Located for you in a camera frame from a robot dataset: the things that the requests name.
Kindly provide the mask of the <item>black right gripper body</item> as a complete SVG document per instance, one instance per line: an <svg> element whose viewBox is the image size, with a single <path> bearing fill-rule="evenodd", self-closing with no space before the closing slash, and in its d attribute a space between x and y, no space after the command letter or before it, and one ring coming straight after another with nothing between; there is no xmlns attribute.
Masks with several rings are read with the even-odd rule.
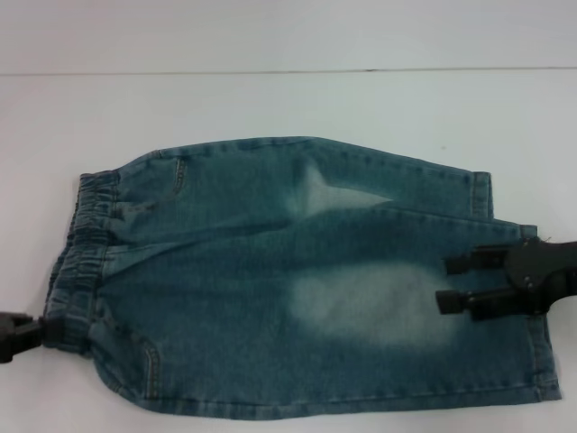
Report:
<svg viewBox="0 0 577 433"><path fill-rule="evenodd" d="M533 238L507 253L505 272L522 314L541 315L558 300L576 295L576 243Z"/></svg>

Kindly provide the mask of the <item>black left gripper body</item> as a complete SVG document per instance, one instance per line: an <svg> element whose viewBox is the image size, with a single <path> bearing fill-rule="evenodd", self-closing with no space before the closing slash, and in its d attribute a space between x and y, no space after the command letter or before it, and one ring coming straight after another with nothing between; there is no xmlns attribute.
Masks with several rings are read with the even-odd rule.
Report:
<svg viewBox="0 0 577 433"><path fill-rule="evenodd" d="M43 324L40 319L21 313L1 313L0 363L7 364L23 352L41 346Z"/></svg>

